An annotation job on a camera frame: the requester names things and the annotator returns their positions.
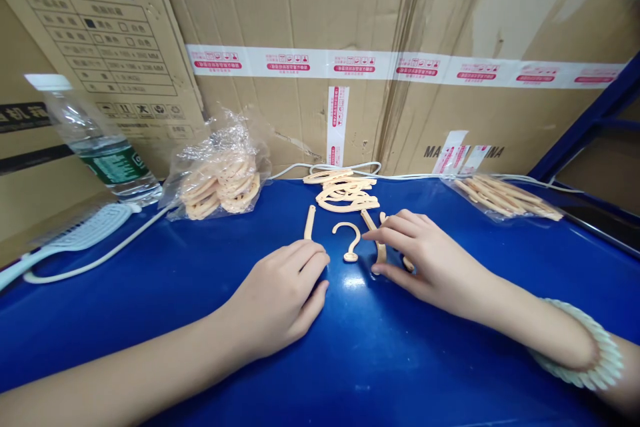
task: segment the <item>hand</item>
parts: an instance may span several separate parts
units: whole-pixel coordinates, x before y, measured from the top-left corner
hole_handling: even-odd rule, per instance
[[[323,246],[298,240],[260,260],[221,307],[250,362],[302,338],[325,305],[329,281],[311,293],[329,263]]]
[[[482,322],[490,315],[489,301],[503,281],[484,268],[426,215],[401,210],[387,217],[378,230],[362,235],[405,254],[416,275],[389,264],[375,264],[383,274],[415,297],[459,317]]]

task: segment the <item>white bracelet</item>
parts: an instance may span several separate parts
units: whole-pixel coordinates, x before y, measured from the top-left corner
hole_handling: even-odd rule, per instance
[[[622,377],[623,364],[618,346],[611,339],[609,333],[591,316],[567,302],[548,298],[542,300],[549,302],[578,320],[593,337],[594,343],[598,345],[599,353],[597,362],[591,365],[588,370],[582,372],[562,367],[539,352],[529,349],[536,362],[547,372],[576,387],[586,387],[589,390],[606,390],[609,388],[608,385],[614,386],[616,379]]]

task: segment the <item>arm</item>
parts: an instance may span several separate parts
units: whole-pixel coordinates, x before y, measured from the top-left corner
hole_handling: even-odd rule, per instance
[[[580,322],[492,274],[427,216],[403,210],[362,238],[388,244],[413,262],[415,276],[389,264],[375,264],[372,270],[420,300],[491,327],[566,368],[582,370],[596,361],[597,346]],[[636,417],[640,347],[611,337],[623,356],[623,377],[597,394],[622,413]]]
[[[0,424],[138,424],[304,336],[324,306],[329,282],[311,290],[328,263],[311,241],[285,246],[211,315],[2,394]]]

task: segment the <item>plastic bottle cap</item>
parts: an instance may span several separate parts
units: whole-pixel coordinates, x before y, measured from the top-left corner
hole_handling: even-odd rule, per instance
[[[25,75],[25,79],[39,91],[73,90],[64,75],[28,73]]]

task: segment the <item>blue table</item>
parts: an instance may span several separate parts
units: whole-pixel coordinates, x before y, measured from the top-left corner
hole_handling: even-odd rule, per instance
[[[0,296],[0,391],[132,346],[207,315],[253,264],[302,236],[319,188],[266,187],[253,213],[206,222],[162,220],[111,261],[49,286],[22,281]],[[437,180],[379,181],[384,211],[429,215],[496,274],[538,296],[570,302],[640,342],[640,265],[563,220],[495,224]],[[541,195],[553,195],[534,189]],[[60,255],[51,275],[94,260],[152,216],[139,214],[103,244]],[[418,302],[342,255],[358,213],[318,209],[313,238],[331,256],[325,308],[308,335],[150,425],[595,426],[611,413],[540,369],[523,347]],[[392,254],[391,260],[399,259]]]

